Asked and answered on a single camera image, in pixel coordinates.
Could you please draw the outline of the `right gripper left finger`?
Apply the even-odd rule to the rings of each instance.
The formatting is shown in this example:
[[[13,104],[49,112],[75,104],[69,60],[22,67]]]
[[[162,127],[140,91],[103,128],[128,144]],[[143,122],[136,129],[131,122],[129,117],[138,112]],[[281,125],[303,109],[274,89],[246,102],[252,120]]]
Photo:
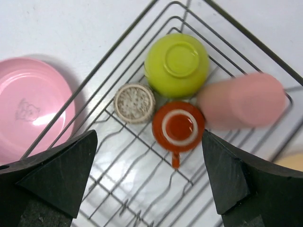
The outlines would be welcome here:
[[[2,227],[69,227],[97,151],[95,130],[0,167]]]

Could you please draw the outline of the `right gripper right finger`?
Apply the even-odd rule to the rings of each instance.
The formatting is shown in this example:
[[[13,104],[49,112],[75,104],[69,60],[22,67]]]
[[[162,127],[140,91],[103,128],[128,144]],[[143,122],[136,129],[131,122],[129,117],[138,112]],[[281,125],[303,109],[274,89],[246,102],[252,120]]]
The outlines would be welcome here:
[[[217,213],[226,227],[301,227],[303,174],[261,159],[215,134],[202,136]]]

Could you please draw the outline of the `yellow plastic plate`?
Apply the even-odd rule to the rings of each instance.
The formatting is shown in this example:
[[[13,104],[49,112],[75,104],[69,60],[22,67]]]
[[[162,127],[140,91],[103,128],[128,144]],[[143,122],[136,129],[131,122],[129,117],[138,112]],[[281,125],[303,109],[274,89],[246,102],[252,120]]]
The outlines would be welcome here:
[[[275,161],[275,164],[297,171],[303,171],[303,154],[294,153]]]

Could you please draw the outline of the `salmon pink cup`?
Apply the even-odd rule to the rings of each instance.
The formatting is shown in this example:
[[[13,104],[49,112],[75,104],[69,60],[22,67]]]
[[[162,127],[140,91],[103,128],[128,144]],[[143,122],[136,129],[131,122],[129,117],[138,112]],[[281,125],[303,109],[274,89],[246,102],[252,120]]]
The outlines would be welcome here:
[[[282,84],[266,73],[211,83],[198,93],[197,106],[211,129],[234,130],[272,125],[286,108]]]

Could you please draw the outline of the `orange black mug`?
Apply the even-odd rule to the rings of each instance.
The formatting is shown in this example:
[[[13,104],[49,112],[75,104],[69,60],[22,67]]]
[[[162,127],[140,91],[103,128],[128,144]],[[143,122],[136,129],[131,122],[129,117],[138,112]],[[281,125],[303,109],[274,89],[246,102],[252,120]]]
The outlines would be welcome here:
[[[205,130],[205,119],[194,105],[173,101],[156,111],[152,120],[152,133],[159,145],[171,152],[171,165],[180,166],[180,154],[194,149]]]

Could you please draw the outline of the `small speckled grey cup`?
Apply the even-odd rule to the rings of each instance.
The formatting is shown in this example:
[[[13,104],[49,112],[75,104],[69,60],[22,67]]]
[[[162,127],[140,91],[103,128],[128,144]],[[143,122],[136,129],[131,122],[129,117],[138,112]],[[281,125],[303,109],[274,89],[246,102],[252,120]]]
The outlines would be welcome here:
[[[126,83],[115,93],[113,105],[116,115],[124,122],[140,124],[148,122],[156,100],[153,91],[140,83]]]

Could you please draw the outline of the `lime green bowl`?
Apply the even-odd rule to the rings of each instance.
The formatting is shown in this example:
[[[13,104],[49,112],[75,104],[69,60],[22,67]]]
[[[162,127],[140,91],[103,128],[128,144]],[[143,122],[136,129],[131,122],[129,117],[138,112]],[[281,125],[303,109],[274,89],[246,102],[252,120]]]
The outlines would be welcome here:
[[[160,38],[144,61],[148,84],[168,98],[192,96],[205,83],[208,72],[205,47],[187,34],[173,33]]]

